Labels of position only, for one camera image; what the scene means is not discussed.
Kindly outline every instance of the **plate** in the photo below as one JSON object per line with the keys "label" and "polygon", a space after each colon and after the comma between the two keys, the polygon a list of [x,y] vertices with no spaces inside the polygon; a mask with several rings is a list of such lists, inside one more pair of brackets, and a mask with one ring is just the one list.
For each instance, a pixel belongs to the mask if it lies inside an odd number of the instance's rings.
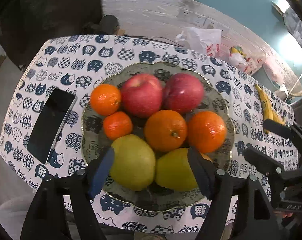
{"label": "plate", "polygon": [[[221,94],[216,91],[209,80],[205,79],[199,73],[189,69],[182,69],[168,62],[157,62],[153,64],[136,63],[126,67],[121,73],[108,77],[103,83],[114,85],[121,88],[123,83],[130,77],[139,73],[149,73],[156,76],[165,86],[166,81],[176,73],[188,73],[198,78],[203,84],[206,97],[203,98],[201,104],[192,112],[184,115],[188,121],[192,115],[200,111],[213,111],[220,115],[227,126],[227,135],[223,145],[212,153],[207,155],[214,161],[217,168],[227,171],[230,166],[231,149],[234,144],[234,127],[228,115],[227,102]],[[82,153],[87,163],[99,157],[100,153],[112,144],[103,132],[102,122],[104,116],[97,114],[88,104],[82,115]],[[137,117],[132,118],[133,134],[144,139],[143,127],[146,119]],[[147,189],[140,192],[132,191],[119,185],[110,176],[108,176],[103,187],[104,191],[115,199],[125,203],[131,203],[139,209],[149,212],[163,212],[174,207],[187,207],[204,198],[198,188],[191,191],[174,191],[168,188],[158,186],[155,182]]]}

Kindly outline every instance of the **yellow banana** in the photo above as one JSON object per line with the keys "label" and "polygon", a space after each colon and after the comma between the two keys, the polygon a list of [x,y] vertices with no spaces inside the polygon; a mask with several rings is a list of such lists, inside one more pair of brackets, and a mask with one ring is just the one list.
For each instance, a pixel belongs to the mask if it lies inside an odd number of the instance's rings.
{"label": "yellow banana", "polygon": [[282,119],[278,116],[278,114],[274,111],[274,110],[272,110],[272,112],[273,112],[273,121],[275,121],[275,122],[278,122],[278,123],[280,123],[280,124],[282,124],[282,125],[285,125],[285,123],[282,121]]}
{"label": "yellow banana", "polygon": [[260,95],[261,107],[263,109],[263,121],[266,119],[273,120],[272,106],[268,95],[259,87],[258,84],[255,84],[254,86]]}

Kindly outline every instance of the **smartphone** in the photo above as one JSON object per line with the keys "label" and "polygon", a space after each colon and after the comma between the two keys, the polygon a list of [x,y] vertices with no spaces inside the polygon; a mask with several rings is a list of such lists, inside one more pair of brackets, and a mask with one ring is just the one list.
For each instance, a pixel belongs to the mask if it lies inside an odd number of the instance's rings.
{"label": "smartphone", "polygon": [[27,150],[41,163],[48,162],[66,114],[75,101],[75,95],[55,88],[43,106],[27,144]]}

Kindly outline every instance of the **patterned tablecloth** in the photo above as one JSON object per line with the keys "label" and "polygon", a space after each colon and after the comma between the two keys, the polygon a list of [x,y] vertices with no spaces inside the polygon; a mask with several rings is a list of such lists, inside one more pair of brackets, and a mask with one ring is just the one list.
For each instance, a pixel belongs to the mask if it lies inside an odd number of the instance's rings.
{"label": "patterned tablecloth", "polygon": [[[63,177],[85,167],[81,152],[81,115],[91,91],[105,78],[121,72],[128,65],[159,61],[199,72],[222,94],[236,130],[232,165],[228,172],[242,178],[255,174],[270,196],[267,178],[244,160],[243,149],[255,147],[281,162],[286,170],[297,167],[297,149],[289,140],[273,133],[263,133],[261,103],[254,88],[257,81],[235,67],[201,53],[124,36],[77,35],[45,42],[22,76],[11,100],[0,137],[1,156],[34,189],[38,189],[47,174]],[[77,101],[57,138],[49,164],[43,165],[26,150],[26,145],[43,105],[56,87],[76,94]],[[294,121],[291,107],[265,90],[272,98],[273,109],[291,124]],[[70,198],[65,197],[64,201],[65,207],[71,210]],[[234,219],[236,201],[237,198],[233,197],[227,223]],[[210,201],[203,200],[167,212],[145,212],[102,191],[92,206],[98,221],[107,225],[142,232],[183,233],[199,230]]]}

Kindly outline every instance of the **green pear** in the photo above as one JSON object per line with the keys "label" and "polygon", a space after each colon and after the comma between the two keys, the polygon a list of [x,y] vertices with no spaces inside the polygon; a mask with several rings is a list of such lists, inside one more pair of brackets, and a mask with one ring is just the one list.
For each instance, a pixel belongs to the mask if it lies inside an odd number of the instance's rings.
{"label": "green pear", "polygon": [[153,182],[155,154],[144,140],[129,134],[116,139],[111,146],[115,156],[110,176],[117,183],[141,191]]}
{"label": "green pear", "polygon": [[189,191],[198,187],[188,162],[188,149],[173,150],[157,160],[155,182],[158,185],[177,191]]}

